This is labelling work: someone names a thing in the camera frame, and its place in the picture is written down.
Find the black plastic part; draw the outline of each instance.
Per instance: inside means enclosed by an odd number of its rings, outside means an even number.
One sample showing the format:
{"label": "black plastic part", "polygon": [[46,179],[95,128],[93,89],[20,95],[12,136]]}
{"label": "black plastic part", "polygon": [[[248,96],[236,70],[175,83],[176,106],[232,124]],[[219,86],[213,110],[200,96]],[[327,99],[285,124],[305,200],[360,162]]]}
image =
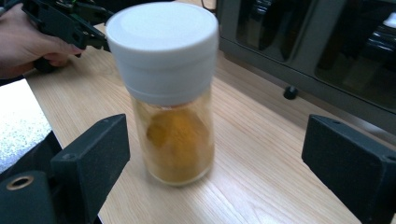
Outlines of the black plastic part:
{"label": "black plastic part", "polygon": [[68,221],[94,222],[129,159],[126,118],[117,115],[95,123],[51,160],[65,186]]}
{"label": "black plastic part", "polygon": [[362,223],[396,212],[396,152],[347,125],[311,115],[303,160]]}
{"label": "black plastic part", "polygon": [[47,176],[29,171],[0,183],[0,220],[2,224],[55,224]]}
{"label": "black plastic part", "polygon": [[298,94],[298,90],[293,86],[289,86],[283,92],[283,97],[285,97],[288,100],[294,100],[297,97],[297,94]]}
{"label": "black plastic part", "polygon": [[50,62],[44,58],[39,58],[34,62],[35,69],[42,73],[50,73],[55,70],[55,67],[50,65]]}

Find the table surface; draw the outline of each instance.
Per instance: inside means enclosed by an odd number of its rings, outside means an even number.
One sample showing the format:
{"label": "table surface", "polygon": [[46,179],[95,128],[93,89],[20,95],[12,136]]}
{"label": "table surface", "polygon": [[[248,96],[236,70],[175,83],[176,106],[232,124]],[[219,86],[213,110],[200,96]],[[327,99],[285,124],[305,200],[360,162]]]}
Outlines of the table surface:
{"label": "table surface", "polygon": [[106,224],[360,223],[301,159],[308,116],[339,118],[302,98],[284,99],[283,88],[222,52],[212,91],[215,164],[183,188],[146,171],[131,97],[110,53],[88,48],[53,74],[26,78],[63,147],[99,119],[126,114],[131,160],[100,212]]}

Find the white lid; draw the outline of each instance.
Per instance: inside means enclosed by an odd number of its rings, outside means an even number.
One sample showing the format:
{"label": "white lid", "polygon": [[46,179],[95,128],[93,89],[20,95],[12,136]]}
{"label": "white lid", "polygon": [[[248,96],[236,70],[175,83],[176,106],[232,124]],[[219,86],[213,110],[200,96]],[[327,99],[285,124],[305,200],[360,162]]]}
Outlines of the white lid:
{"label": "white lid", "polygon": [[124,84],[138,100],[178,105],[210,86],[218,22],[201,7],[179,2],[129,7],[110,18],[106,35]]}
{"label": "white lid", "polygon": [[396,12],[390,13],[388,19],[384,21],[384,25],[391,28],[396,28]]}

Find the jar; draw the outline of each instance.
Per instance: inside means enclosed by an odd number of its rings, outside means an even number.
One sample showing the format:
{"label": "jar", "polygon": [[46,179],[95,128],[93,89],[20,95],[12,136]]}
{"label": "jar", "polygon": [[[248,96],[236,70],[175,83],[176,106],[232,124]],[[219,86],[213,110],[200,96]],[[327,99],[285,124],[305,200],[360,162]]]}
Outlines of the jar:
{"label": "jar", "polygon": [[214,160],[211,81],[218,22],[201,7],[161,2],[126,8],[106,25],[132,96],[148,171],[168,185],[202,177]]}

